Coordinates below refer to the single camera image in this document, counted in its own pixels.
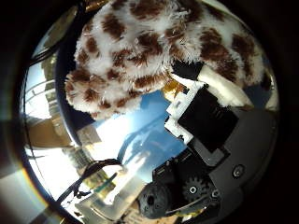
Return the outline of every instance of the black cable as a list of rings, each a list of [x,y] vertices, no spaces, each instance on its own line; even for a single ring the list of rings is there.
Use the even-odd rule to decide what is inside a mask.
[[[53,46],[45,49],[43,52],[38,53],[34,56],[28,66],[32,66],[36,63],[40,63],[46,59],[48,59],[51,55],[53,55],[57,49],[67,40],[70,36],[72,36],[75,32],[73,30],[77,27],[78,23],[80,22],[82,16],[85,14],[86,10],[86,2],[84,0],[78,0],[78,9],[74,20],[72,21],[71,25],[68,27],[67,31],[65,32],[64,36],[58,40]]]
[[[83,195],[84,192],[79,192],[79,187],[81,183],[83,182],[84,179],[87,177],[93,175],[94,173],[102,170],[105,166],[109,165],[121,165],[121,163],[118,160],[115,159],[108,159],[104,161],[92,161],[91,164],[89,164],[86,168],[85,171],[83,172],[83,175],[81,178],[79,178],[76,182],[74,182],[58,199],[57,203],[61,204],[68,195],[70,195],[72,192],[74,192],[74,196],[78,197],[78,195]]]

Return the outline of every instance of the mechanical part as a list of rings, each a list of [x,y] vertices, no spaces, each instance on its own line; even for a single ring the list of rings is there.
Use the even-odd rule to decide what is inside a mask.
[[[140,193],[138,201],[141,214],[151,219],[165,216],[171,207],[170,191],[159,182],[148,184]]]
[[[189,202],[194,202],[207,194],[207,185],[203,179],[198,177],[190,178],[183,187],[184,198]]]
[[[233,170],[233,176],[234,178],[239,178],[244,174],[244,172],[245,172],[244,165],[237,165]]]

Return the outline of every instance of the spotted fur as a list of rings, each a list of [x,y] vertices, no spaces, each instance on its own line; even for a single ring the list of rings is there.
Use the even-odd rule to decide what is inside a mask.
[[[111,0],[82,29],[66,98],[94,119],[138,108],[175,60],[203,62],[239,87],[263,80],[263,52],[244,25],[199,0]]]

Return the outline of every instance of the brown spot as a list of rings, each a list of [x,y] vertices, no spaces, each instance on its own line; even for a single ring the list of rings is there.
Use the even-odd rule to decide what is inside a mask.
[[[91,103],[91,102],[95,102],[95,101],[98,101],[99,99],[99,94],[92,90],[92,89],[88,89],[85,91],[84,93],[84,100],[88,103]]]
[[[124,107],[129,99],[123,98],[116,102],[116,107]]]
[[[79,68],[73,72],[71,72],[71,79],[74,81],[74,82],[88,82],[90,80],[90,73],[83,69],[83,68]]]
[[[183,61],[184,51],[179,49],[177,45],[172,45],[169,50],[169,54],[176,60]]]
[[[106,81],[103,78],[96,76],[96,75],[91,76],[91,82],[94,82],[98,85],[106,83]]]
[[[129,91],[129,95],[130,95],[131,98],[136,98],[136,97],[138,97],[141,94],[142,94],[141,91],[133,91],[133,90]]]
[[[86,49],[90,52],[90,53],[97,53],[99,52],[99,49],[97,47],[96,41],[93,37],[88,38],[88,40],[86,41]]]
[[[184,36],[184,33],[181,28],[174,27],[167,29],[165,31],[165,36],[170,44],[174,44],[177,40],[181,39]]]
[[[220,62],[229,59],[230,54],[222,44],[206,42],[202,45],[201,57],[207,61]]]
[[[200,40],[203,41],[201,57],[205,61],[216,63],[216,72],[235,82],[237,64],[228,49],[221,43],[221,35],[215,29],[209,29],[203,32]]]
[[[74,86],[72,85],[72,83],[70,83],[69,81],[67,81],[67,82],[65,82],[64,90],[66,92],[71,92],[71,91],[74,90]]]
[[[111,4],[114,10],[119,10],[121,7],[124,6],[127,0],[116,0],[114,3]]]
[[[79,64],[84,65],[89,60],[89,56],[87,55],[86,51],[82,49],[77,57],[77,61]]]
[[[188,15],[187,22],[191,21],[197,21],[201,18],[203,9],[199,5],[197,0],[178,0],[182,6],[190,11],[190,14]]]
[[[92,116],[93,119],[97,119],[98,114],[99,113],[91,113],[91,116]]]
[[[223,13],[220,10],[218,10],[215,7],[212,7],[212,6],[208,5],[208,4],[206,4],[206,9],[217,20],[224,21],[224,15],[223,15]]]
[[[141,64],[148,65],[148,56],[145,53],[141,53],[133,58],[128,59],[128,61],[133,62],[136,66]]]
[[[159,35],[156,33],[143,34],[140,35],[138,39],[138,44],[140,44],[144,49],[146,54],[158,55],[161,54],[163,49],[158,42]]]
[[[108,72],[107,72],[107,78],[109,80],[115,80],[117,78],[120,77],[120,73],[116,72],[115,70],[113,69],[110,69]]]
[[[93,20],[89,20],[83,27],[83,34],[88,35],[93,29]]]
[[[124,60],[132,53],[131,49],[122,49],[121,51],[113,52],[113,65],[117,67],[125,67]]]
[[[108,103],[107,101],[101,102],[101,104],[99,105],[100,109],[109,109],[111,108],[111,104]]]
[[[203,32],[203,34],[200,36],[200,40],[203,42],[220,43],[222,38],[214,28],[210,28]]]
[[[253,76],[250,63],[250,57],[254,55],[254,43],[248,36],[241,35],[233,36],[232,48],[235,52],[240,54],[244,63],[244,71],[247,77]]]
[[[145,76],[145,77],[140,77],[135,80],[135,87],[136,88],[145,88],[145,87],[151,87],[154,86],[157,82],[164,81],[166,82],[169,79],[168,75],[165,75],[163,73],[154,75],[154,76]]]
[[[221,61],[218,63],[216,72],[225,77],[226,79],[235,82],[235,73],[237,71],[237,64],[234,60]]]
[[[157,17],[164,7],[165,2],[161,0],[140,0],[138,4],[132,3],[130,10],[132,15],[144,20]]]
[[[125,30],[125,26],[122,23],[120,23],[119,20],[112,13],[105,16],[102,25],[103,30],[109,33],[114,39],[121,39],[121,35]]]

